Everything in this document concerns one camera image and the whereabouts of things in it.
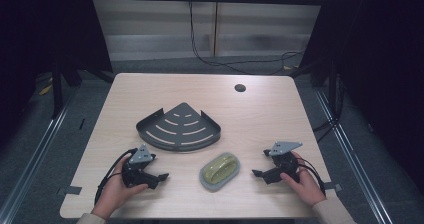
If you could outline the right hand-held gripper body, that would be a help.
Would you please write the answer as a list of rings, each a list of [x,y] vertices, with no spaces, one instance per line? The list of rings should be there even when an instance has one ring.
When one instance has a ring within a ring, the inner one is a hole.
[[[274,143],[268,157],[272,158],[275,167],[264,172],[266,177],[263,179],[266,184],[280,182],[281,173],[288,174],[296,182],[300,181],[297,174],[299,163],[297,158],[292,154],[292,150],[301,146],[301,142],[277,141]]]

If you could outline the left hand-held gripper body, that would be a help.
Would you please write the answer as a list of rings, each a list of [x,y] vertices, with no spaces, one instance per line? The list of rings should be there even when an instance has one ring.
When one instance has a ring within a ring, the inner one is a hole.
[[[159,182],[152,182],[153,175],[146,173],[144,169],[152,162],[148,161],[151,154],[143,144],[125,161],[122,167],[122,180],[126,187],[134,187],[147,184],[150,189],[155,189]]]

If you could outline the person's left hand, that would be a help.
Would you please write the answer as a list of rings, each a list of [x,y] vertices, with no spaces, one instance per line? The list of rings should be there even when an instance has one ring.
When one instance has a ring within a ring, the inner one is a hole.
[[[126,187],[123,180],[121,165],[117,165],[112,176],[107,181],[100,198],[94,205],[91,213],[107,221],[114,211],[124,205],[131,197],[140,194],[148,188],[147,184]]]

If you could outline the person's right hand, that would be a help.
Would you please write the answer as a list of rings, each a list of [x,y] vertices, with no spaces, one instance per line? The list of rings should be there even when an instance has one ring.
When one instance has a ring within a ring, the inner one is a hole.
[[[314,205],[326,200],[326,196],[321,191],[319,185],[314,180],[307,168],[304,167],[302,157],[292,151],[292,154],[297,158],[300,165],[298,169],[299,182],[293,180],[288,174],[281,173],[281,179],[298,195],[298,197],[308,206]]]

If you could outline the yellow soap bar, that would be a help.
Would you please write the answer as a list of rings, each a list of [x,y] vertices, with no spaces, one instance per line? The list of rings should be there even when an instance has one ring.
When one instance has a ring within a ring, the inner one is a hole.
[[[238,159],[232,154],[217,157],[202,171],[202,177],[208,184],[218,184],[229,177],[238,168]]]

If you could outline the black metal corner shelf rack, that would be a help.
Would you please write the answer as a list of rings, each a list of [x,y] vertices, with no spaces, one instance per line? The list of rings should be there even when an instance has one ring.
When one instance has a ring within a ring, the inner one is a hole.
[[[216,143],[221,127],[204,111],[197,112],[188,103],[180,103],[168,112],[152,113],[136,124],[139,137],[166,151],[191,152]]]

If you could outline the grey tape strip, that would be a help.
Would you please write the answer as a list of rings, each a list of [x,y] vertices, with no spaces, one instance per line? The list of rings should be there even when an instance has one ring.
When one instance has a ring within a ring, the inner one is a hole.
[[[66,195],[79,195],[81,192],[81,187],[76,186],[67,186],[59,188],[56,192],[57,195],[66,196]]]
[[[339,192],[339,191],[343,190],[343,188],[340,184],[335,184],[333,182],[325,182],[324,188],[325,188],[325,190],[333,189],[335,192]]]

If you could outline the black metal stand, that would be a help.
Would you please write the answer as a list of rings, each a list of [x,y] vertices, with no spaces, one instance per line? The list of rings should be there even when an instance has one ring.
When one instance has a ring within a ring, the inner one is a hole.
[[[334,61],[330,65],[328,101],[332,116],[336,116],[337,67]]]
[[[52,87],[53,87],[53,98],[54,98],[54,109],[52,118],[55,119],[59,116],[63,108],[63,94],[62,94],[62,75],[60,70],[60,64],[58,60],[53,62],[52,66]]]

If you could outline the black curtain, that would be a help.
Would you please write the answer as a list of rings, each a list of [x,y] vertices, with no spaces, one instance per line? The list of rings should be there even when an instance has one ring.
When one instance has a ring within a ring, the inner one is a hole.
[[[112,70],[93,0],[0,0],[0,150],[18,129],[38,75]]]
[[[301,65],[316,85],[337,70],[424,195],[424,0],[324,0]]]

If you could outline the metal floor rail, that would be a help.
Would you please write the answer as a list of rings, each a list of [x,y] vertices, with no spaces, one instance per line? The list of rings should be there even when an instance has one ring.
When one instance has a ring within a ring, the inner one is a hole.
[[[315,94],[330,123],[330,130],[334,133],[377,222],[379,224],[394,224],[385,204],[359,160],[343,126],[336,120],[336,117],[330,110],[330,103],[324,91],[318,89],[315,90]]]
[[[76,89],[71,89],[64,104],[60,104],[59,109],[54,110],[53,114],[49,116],[48,126],[44,129],[43,135],[37,139],[36,148],[30,154],[25,155],[23,155],[23,150],[19,151],[19,155],[25,157],[25,168],[18,175],[14,187],[0,207],[0,224],[11,224],[13,222],[76,93]]]

